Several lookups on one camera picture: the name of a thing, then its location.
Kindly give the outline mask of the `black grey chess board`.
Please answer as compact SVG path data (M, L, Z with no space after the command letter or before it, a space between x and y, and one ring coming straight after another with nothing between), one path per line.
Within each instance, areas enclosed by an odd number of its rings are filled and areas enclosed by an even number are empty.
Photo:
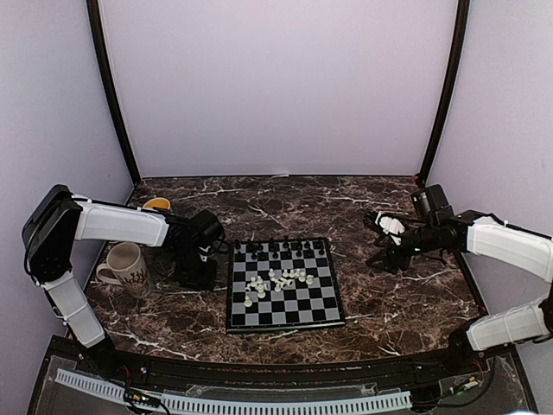
M323 237L231 243L226 332L344 326L330 248Z

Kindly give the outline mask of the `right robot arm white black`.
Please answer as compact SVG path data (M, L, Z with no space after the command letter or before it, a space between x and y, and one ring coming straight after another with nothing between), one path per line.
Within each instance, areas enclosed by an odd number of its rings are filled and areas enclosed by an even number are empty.
M410 197L416 218L369 211L366 227L378 235L379 251L367 265L392 274L404 271L417 255L438 251L472 253L525 270L545 283L552 282L552 238L501 220L495 214L467 210L454 212L441 185L414 192ZM484 316L457 329L441 367L450 375L461 374L480 352L501 344L552 337L552 296Z

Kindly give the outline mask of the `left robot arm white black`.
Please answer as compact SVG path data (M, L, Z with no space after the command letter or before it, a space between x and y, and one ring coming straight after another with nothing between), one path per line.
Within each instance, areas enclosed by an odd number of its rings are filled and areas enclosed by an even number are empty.
M56 184L22 228L23 267L89 364L104 377L113 377L121 371L122 359L73 275L74 244L101 240L163 248L173 255L179 284L209 291L216 277L215 244L224 235L217 216L207 210L186 218L159 208L96 201Z

